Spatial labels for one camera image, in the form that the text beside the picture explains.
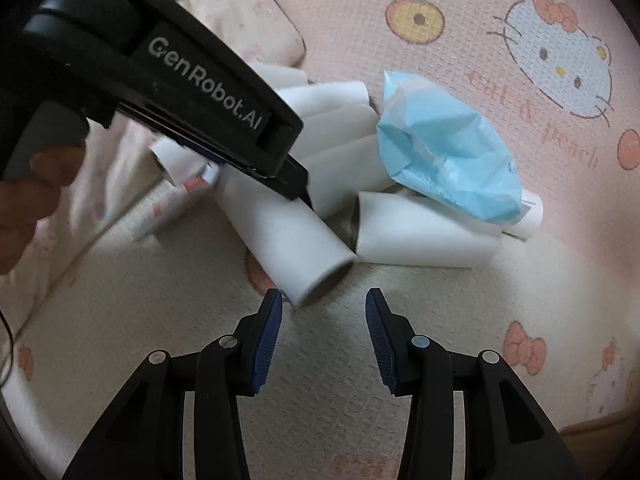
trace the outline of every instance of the hello kitty face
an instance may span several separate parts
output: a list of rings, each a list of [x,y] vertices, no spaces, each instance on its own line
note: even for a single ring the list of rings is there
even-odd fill
[[[582,118],[606,118],[610,108],[611,54],[607,45],[578,28],[575,11],[553,0],[514,4],[502,33],[520,69],[553,102]]]
[[[624,359],[615,340],[602,351],[602,368],[593,376],[589,386],[586,419],[592,420],[615,413],[627,402]]]

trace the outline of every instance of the cardboard tube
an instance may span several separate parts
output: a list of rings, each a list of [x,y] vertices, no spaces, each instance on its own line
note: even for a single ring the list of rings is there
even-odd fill
[[[394,184],[380,160],[377,136],[354,140],[300,162],[309,172],[308,192],[320,218],[350,206],[359,191],[380,191]]]
[[[151,151],[164,177],[174,186],[181,186],[199,175],[207,165],[207,159],[184,148],[177,142],[162,137],[151,145]]]
[[[275,89],[289,88],[291,86],[305,86],[309,83],[304,70],[291,68],[289,66],[272,65],[260,63],[259,61],[249,63],[264,81]]]
[[[219,174],[220,167],[217,164],[207,164],[201,176],[188,180],[182,186],[175,186],[162,192],[133,226],[131,230],[133,241],[142,240],[179,218],[215,186]]]
[[[361,81],[283,88],[278,94],[303,119],[349,105],[369,104],[367,87]]]
[[[423,196],[361,192],[353,219],[363,262],[478,267],[500,248],[500,226]]]
[[[215,193],[255,259],[293,304],[328,292],[355,260],[300,199],[290,202],[229,166]]]
[[[513,225],[504,224],[502,230],[505,233],[527,240],[533,236],[533,233],[536,232],[536,229],[542,224],[544,208],[540,195],[523,189],[522,208],[528,208],[528,211],[522,219]]]
[[[300,160],[375,135],[378,114],[369,105],[350,105],[305,119],[305,127],[290,154]]]

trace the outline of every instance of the white mat surface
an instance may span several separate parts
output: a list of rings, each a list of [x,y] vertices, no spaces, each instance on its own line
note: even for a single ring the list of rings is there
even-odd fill
[[[142,208],[69,269],[25,328],[31,381],[18,370],[5,396],[50,478],[60,478],[148,352],[197,351],[260,303],[244,275],[244,246],[212,198],[158,238],[131,244]],[[532,337],[543,336],[542,370],[516,371],[558,427],[585,418],[598,348],[610,331],[628,326],[630,298],[615,279],[545,235],[526,244],[504,237],[502,252],[484,269],[357,264],[320,303],[285,307],[268,382],[260,396],[240,402],[254,478],[395,477],[409,402],[389,395],[378,374],[364,319],[372,286],[418,332],[453,351],[501,349],[514,319]],[[590,307],[596,304],[602,307]],[[593,339],[593,351],[584,352],[576,337]],[[629,328],[617,345],[624,350],[635,338]],[[186,435],[190,456],[189,422]],[[462,467],[458,455],[454,478],[462,478]]]

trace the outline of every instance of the orange fruit print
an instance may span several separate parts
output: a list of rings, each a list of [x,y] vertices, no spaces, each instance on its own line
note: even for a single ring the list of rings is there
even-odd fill
[[[444,15],[425,0],[394,0],[386,7],[386,24],[402,40],[427,44],[444,30]]]
[[[618,162],[623,170],[640,166],[640,136],[635,130],[627,130],[618,141]]]

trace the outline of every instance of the finger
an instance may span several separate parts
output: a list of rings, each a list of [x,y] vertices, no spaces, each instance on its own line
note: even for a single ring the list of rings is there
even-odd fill
[[[18,182],[0,182],[0,226],[24,227],[55,212],[60,188],[36,176]]]
[[[7,274],[20,261],[36,231],[36,224],[18,229],[0,228],[0,275]]]
[[[36,154],[30,166],[33,173],[52,186],[70,186],[82,167],[85,151],[71,146],[51,146]]]

